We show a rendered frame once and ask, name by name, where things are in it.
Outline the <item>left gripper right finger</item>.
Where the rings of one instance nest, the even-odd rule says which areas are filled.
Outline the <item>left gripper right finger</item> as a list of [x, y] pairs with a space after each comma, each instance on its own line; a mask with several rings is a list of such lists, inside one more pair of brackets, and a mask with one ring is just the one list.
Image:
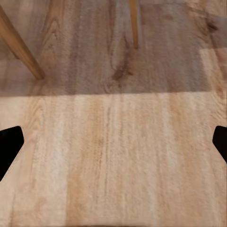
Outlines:
[[217, 126], [212, 142], [227, 163], [227, 128]]

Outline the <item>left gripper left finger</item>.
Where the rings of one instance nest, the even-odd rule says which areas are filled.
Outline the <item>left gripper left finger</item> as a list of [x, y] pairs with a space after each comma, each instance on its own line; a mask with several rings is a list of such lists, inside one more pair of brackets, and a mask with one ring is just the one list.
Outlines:
[[20, 126], [0, 131], [0, 182], [24, 144]]

